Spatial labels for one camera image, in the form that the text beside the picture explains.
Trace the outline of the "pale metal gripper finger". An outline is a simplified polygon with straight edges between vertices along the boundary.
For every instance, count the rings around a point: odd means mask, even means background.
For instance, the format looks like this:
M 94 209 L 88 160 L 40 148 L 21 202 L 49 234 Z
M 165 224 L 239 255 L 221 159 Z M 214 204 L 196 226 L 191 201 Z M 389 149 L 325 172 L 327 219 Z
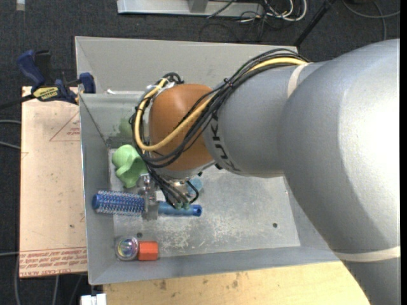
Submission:
M 145 202 L 156 202 L 156 184 L 150 174 L 141 176 L 141 187 Z
M 160 207 L 159 201 L 145 202 L 142 219 L 143 220 L 156 220 L 158 218 L 159 207 Z

